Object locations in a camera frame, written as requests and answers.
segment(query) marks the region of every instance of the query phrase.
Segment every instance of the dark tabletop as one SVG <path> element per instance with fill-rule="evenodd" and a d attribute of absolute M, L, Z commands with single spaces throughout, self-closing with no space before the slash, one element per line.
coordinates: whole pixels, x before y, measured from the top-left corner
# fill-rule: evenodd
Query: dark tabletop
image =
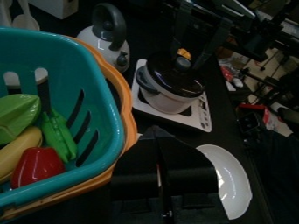
<path fill-rule="evenodd" d="M 91 12 L 99 2 L 95 0 L 79 1 L 79 12 L 63 20 L 32 7 L 32 15 L 40 23 L 42 31 L 76 37 L 80 31 L 91 25 Z M 151 53 L 159 50 L 170 49 L 174 17 L 170 11 L 154 10 L 136 13 L 123 6 L 123 4 L 119 5 L 127 23 L 127 43 L 131 52 L 130 68 L 124 73 L 124 77 L 131 85 L 136 61 L 146 59 Z M 19 12 L 18 7 L 14 7 L 12 14 L 18 15 Z M 202 71 L 207 81 L 206 93 L 210 104 L 211 133 L 180 129 L 134 113 L 138 131 L 143 133 L 148 127 L 159 125 L 194 147 L 202 144 L 216 144 L 227 149 L 244 167 L 252 191 L 248 209 L 242 217 L 232 220 L 231 223 L 271 223 L 258 176 L 243 144 L 235 107 L 230 100 L 230 92 L 215 58 L 210 59 Z M 12 223 L 106 223 L 103 217 L 108 212 L 106 207 L 108 201 L 107 192 L 108 186 L 106 185 L 98 190 L 24 216 Z"/>

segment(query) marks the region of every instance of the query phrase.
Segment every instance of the toy banana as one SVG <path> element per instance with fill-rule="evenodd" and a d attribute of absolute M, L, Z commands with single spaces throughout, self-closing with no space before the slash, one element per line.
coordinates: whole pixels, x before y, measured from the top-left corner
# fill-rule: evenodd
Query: toy banana
<path fill-rule="evenodd" d="M 42 114 L 42 132 L 47 144 L 58 151 L 60 159 L 68 163 L 78 156 L 78 145 L 72 139 L 67 121 L 58 111 L 51 109 L 51 117 Z"/>
<path fill-rule="evenodd" d="M 43 133 L 38 127 L 31 126 L 0 150 L 0 184 L 11 178 L 24 151 L 31 147 L 40 146 L 42 143 Z"/>

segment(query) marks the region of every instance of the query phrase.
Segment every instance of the red toy pepper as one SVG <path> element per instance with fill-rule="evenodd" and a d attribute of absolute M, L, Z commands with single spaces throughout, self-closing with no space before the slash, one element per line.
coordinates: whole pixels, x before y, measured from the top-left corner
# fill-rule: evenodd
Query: red toy pepper
<path fill-rule="evenodd" d="M 54 148 L 28 148 L 14 170 L 12 188 L 30 185 L 64 171 L 64 164 Z"/>

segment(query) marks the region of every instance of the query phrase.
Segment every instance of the white plate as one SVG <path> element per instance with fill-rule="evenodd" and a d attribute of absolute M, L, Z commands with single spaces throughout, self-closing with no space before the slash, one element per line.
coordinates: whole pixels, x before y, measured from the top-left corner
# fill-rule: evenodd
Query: white plate
<path fill-rule="evenodd" d="M 236 158 L 219 146 L 196 148 L 212 162 L 219 177 L 219 197 L 228 218 L 236 219 L 248 209 L 252 198 L 248 176 Z"/>

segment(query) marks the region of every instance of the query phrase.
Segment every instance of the white box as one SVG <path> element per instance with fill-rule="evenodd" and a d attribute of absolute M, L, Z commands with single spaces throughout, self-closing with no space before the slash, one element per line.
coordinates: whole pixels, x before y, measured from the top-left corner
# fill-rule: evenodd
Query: white box
<path fill-rule="evenodd" d="M 79 0 L 28 0 L 30 4 L 64 19 L 79 10 Z"/>

